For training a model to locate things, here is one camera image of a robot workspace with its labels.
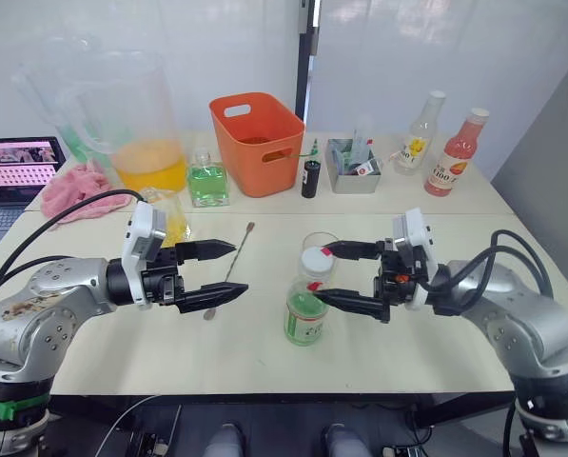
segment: basket handle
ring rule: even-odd
[[[240,113],[232,113],[230,115],[226,115],[226,111],[228,109],[236,109],[238,107],[248,107],[247,112],[240,112]],[[247,94],[245,93],[238,93],[236,95],[230,95],[225,99],[225,103],[220,106],[220,115],[225,118],[229,117],[237,117],[237,116],[244,116],[252,112],[252,103],[251,100],[247,98]]]
[[[274,148],[265,152],[261,157],[263,164],[270,164],[272,162],[280,162],[283,159],[297,158],[298,155],[292,155],[292,148]]]

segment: white bottle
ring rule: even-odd
[[[415,174],[419,169],[425,153],[429,150],[432,138],[438,131],[438,115],[445,99],[446,94],[441,90],[429,92],[429,98],[425,102],[423,111],[410,125],[402,150],[394,161],[394,169],[398,173]]]

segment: metal spoon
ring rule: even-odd
[[[245,228],[244,239],[242,240],[242,243],[239,245],[239,249],[237,249],[237,253],[235,254],[235,258],[233,258],[233,261],[230,263],[230,267],[228,268],[228,272],[226,273],[225,282],[228,281],[228,277],[230,276],[230,272],[233,270],[233,267],[235,266],[235,262],[237,262],[237,257],[239,257],[239,254],[241,254],[242,249],[244,248],[244,244],[245,244],[245,240],[247,239],[247,235],[249,235],[249,232],[251,232],[254,229],[255,225],[256,224],[254,224],[253,222],[250,222],[250,223],[247,224],[247,227]],[[216,315],[216,308],[210,308],[206,312],[204,312],[204,319],[207,320],[207,321],[211,321],[214,318],[215,315]]]

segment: shoe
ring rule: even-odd
[[[322,439],[328,457],[372,457],[360,435],[344,424],[332,424]]]
[[[244,457],[244,435],[234,424],[223,424],[209,440],[204,457]]]

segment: laptop screen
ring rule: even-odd
[[[0,206],[31,202],[64,160],[54,137],[0,139]]]

